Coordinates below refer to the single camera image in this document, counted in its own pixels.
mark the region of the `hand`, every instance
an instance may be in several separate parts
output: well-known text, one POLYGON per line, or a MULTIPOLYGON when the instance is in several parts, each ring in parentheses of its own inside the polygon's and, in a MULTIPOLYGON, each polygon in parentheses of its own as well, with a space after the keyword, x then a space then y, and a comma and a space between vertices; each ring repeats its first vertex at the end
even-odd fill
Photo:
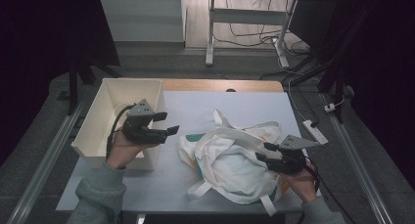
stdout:
MULTIPOLYGON (((314 170, 314 167, 309 161, 307 161, 307 166, 314 170)), ((313 202, 317 199, 315 194, 314 178, 313 176, 305 169, 301 172, 293 175, 280 174, 283 180, 287 181, 293 191, 299 195, 303 202, 313 202)))
POLYGON ((135 144, 128 141, 121 129, 114 134, 113 146, 107 164, 115 169, 123 169, 143 150, 153 148, 158 144, 135 144))

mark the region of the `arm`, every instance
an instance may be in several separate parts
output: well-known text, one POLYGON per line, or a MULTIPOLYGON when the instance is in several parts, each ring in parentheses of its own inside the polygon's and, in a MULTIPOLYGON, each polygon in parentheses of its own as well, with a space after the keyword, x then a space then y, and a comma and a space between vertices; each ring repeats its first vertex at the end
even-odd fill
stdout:
POLYGON ((281 174, 303 201, 303 224, 346 224, 339 212, 333 212, 322 197, 315 194, 314 178, 305 169, 294 175, 281 174))
POLYGON ((107 161, 95 174, 83 178, 76 188, 79 203, 68 223, 114 223, 126 190, 122 184, 125 166, 141 151, 155 146, 136 145, 118 131, 107 161))

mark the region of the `gray sleeve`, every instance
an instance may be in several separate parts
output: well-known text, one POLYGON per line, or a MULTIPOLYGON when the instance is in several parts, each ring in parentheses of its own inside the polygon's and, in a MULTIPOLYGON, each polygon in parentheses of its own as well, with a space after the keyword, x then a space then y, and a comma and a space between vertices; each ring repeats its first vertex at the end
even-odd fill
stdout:
POLYGON ((303 224, 346 224, 339 212, 333 212, 322 197, 302 204, 305 214, 303 224))
POLYGON ((79 203, 68 223, 113 223, 121 211, 124 170, 106 163, 94 175, 83 178, 76 188, 79 203))

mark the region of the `white tote bag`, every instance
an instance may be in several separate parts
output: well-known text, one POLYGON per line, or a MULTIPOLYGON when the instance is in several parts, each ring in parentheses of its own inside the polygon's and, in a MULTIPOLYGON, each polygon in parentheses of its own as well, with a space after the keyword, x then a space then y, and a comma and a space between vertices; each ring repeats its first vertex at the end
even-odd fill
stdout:
POLYGON ((213 117, 216 128, 212 131, 180 137, 181 159, 203 178, 189 189, 189 197, 199 198, 213 188, 235 203, 261 201, 267 213, 273 215, 277 210, 271 200, 281 196, 281 179, 255 153, 281 158, 279 152, 268 151, 263 146, 264 142, 280 143, 280 124, 268 121, 237 129, 220 111, 214 111, 213 117))

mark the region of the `storage box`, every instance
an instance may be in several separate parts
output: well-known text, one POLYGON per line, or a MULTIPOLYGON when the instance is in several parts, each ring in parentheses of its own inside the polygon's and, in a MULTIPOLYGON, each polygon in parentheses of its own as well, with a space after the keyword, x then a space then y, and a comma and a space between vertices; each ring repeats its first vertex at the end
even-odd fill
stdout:
MULTIPOLYGON (((128 105, 146 99, 155 112, 165 109, 161 81, 133 78, 104 78, 88 114, 72 142, 73 148, 94 168, 100 167, 106 159, 107 138, 119 112, 128 105)), ((121 127, 126 119, 118 121, 121 127)), ((150 122, 149 128, 162 127, 162 121, 150 122)), ((140 153, 127 166, 131 169, 153 170, 156 166, 159 147, 140 153)))

